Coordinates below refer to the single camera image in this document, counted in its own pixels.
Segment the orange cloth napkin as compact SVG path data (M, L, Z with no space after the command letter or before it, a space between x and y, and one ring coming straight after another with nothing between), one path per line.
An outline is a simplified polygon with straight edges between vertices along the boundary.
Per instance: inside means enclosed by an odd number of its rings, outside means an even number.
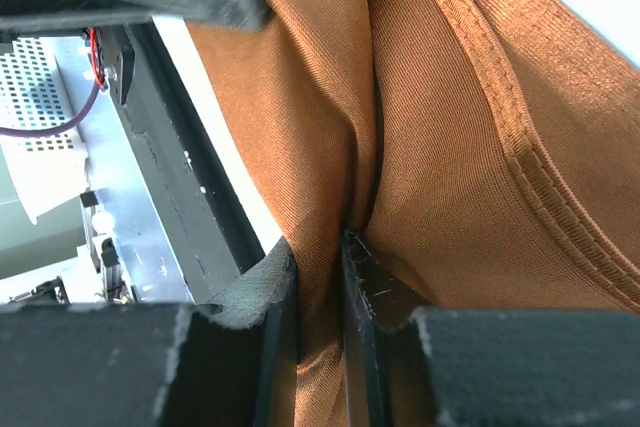
M340 237L448 308L639 308L639 73L559 0L268 0L191 25L299 268L295 422L347 424Z

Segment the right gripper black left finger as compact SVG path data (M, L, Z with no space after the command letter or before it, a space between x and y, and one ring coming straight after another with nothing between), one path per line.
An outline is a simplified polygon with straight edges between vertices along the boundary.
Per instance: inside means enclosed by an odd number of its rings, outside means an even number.
M202 305L3 305L2 424L292 425L296 273L280 240Z

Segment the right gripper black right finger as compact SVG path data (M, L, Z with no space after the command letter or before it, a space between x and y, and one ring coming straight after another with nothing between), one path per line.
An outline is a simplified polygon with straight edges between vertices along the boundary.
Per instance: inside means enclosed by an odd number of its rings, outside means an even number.
M353 232L341 242L354 426L635 426L639 319L432 306Z

